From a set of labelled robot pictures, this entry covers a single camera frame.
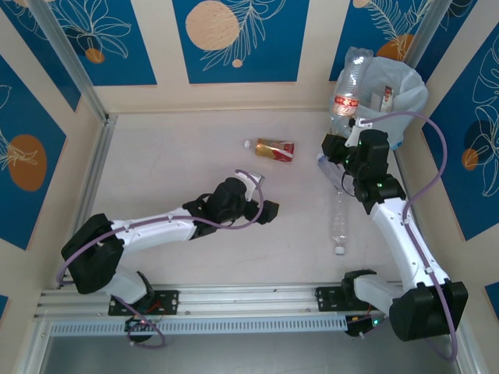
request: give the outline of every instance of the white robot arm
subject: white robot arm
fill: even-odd
[[[235,177],[227,178],[214,193],[168,213],[129,221],[110,221],[104,214],[92,216],[62,249],[78,292],[104,291],[147,310],[154,290],[143,274],[122,266],[122,259],[156,245],[212,234],[218,228],[227,228],[221,225],[224,222],[240,217],[249,222],[238,228],[255,221],[271,222],[278,214],[278,204],[261,201],[263,180],[257,173],[236,171]],[[259,203],[252,200],[255,189],[260,193]],[[82,252],[85,245],[90,246]]]
[[[411,212],[404,217],[405,193],[387,174],[388,135],[356,125],[349,139],[326,135],[322,149],[330,162],[342,165],[352,176],[355,197],[386,238],[402,279],[400,288],[372,270],[353,271],[345,275],[340,289],[328,294],[333,295],[328,302],[334,304],[334,298],[340,298],[342,305],[348,308],[350,304],[352,310],[358,310],[359,302],[372,305],[390,318],[401,340],[433,337],[449,333],[438,284],[457,328],[468,292],[462,282],[451,282],[432,256]],[[324,298],[324,290],[317,290]]]

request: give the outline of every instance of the orange circle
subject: orange circle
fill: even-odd
[[[85,56],[94,64],[101,64],[104,62],[104,54],[95,48],[88,48],[85,51]]]
[[[12,159],[9,172],[14,183],[28,192],[38,190],[47,174],[47,154],[40,140],[32,135],[16,136],[10,142],[7,154]]]
[[[409,49],[409,45],[412,43],[412,39],[414,39],[414,35],[401,35],[400,37],[397,37],[397,39],[389,41],[381,47],[376,53],[376,56],[402,61],[405,53],[407,53],[407,50]]]
[[[466,170],[473,170],[478,165],[478,153],[473,148],[465,150],[462,154],[461,162]]]
[[[227,48],[239,36],[239,21],[234,12],[219,1],[206,0],[186,17],[189,39],[199,49],[217,51]]]

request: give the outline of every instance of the water bottle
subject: water bottle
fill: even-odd
[[[342,79],[336,83],[329,105],[333,133],[349,137],[349,121],[359,106],[360,84],[372,60],[373,51],[370,49],[350,47],[346,52]]]
[[[348,230],[348,195],[353,194],[353,184],[351,181],[345,185],[343,173],[345,172],[338,165],[327,160],[322,153],[317,155],[317,163],[322,172],[333,183],[333,220],[331,227],[331,237],[333,239],[334,253],[343,256],[346,251],[347,230]]]
[[[333,222],[331,236],[334,245],[334,254],[343,256],[346,251],[346,240],[348,231],[348,200],[343,191],[334,191]]]

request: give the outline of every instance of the blue decorative panel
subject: blue decorative panel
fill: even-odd
[[[308,0],[173,5],[191,84],[296,81]]]
[[[430,77],[475,3],[476,0],[452,2],[416,69],[423,80]],[[329,80],[338,78],[351,46],[372,49],[377,56],[401,61],[430,4],[431,0],[352,0]]]
[[[64,132],[0,57],[0,238],[27,248],[64,142]]]
[[[445,189],[466,240],[499,222],[499,24],[431,118],[448,142]],[[437,165],[440,141],[423,131]]]
[[[23,1],[0,0],[0,8],[75,111],[81,93]]]
[[[156,84],[130,0],[48,4],[95,86]]]

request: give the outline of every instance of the black motor joint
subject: black motor joint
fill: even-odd
[[[347,147],[345,142],[342,136],[327,134],[322,151],[330,162],[342,165],[345,173],[353,177],[355,196],[368,214],[374,204],[385,199],[405,199],[400,183],[387,173],[390,144],[386,132],[368,129],[359,134],[357,146]]]
[[[238,178],[227,178],[218,185],[212,194],[204,194],[196,200],[182,206],[188,210],[193,217],[203,218],[223,224],[234,222],[240,217],[245,217],[251,221],[259,211],[258,202],[255,200],[246,201],[246,185]],[[259,224],[272,222],[278,215],[279,204],[269,200],[262,202],[263,210],[257,219]],[[209,235],[216,232],[217,228],[203,222],[194,221],[196,233],[192,239]]]

